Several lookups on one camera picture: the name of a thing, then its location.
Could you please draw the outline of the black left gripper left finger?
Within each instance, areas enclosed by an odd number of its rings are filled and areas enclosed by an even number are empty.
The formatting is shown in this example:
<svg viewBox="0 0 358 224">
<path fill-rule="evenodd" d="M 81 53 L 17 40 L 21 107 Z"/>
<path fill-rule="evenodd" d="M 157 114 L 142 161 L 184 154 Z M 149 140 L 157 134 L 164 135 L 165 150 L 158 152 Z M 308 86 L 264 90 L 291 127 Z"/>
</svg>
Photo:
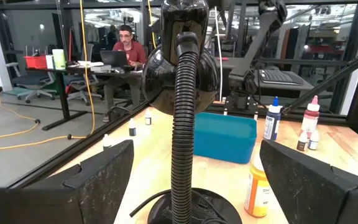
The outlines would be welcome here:
<svg viewBox="0 0 358 224">
<path fill-rule="evenodd" d="M 27 187 L 0 188 L 0 223 L 113 223 L 133 160 L 125 140 Z"/>
</svg>

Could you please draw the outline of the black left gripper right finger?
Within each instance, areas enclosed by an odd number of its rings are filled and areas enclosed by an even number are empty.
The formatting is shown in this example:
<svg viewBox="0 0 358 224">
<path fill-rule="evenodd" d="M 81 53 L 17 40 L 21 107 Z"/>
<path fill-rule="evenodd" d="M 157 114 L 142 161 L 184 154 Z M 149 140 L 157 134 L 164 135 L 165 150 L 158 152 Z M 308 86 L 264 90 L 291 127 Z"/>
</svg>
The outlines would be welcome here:
<svg viewBox="0 0 358 224">
<path fill-rule="evenodd" d="M 358 224 L 358 176 L 271 140 L 260 158 L 289 223 Z"/>
</svg>

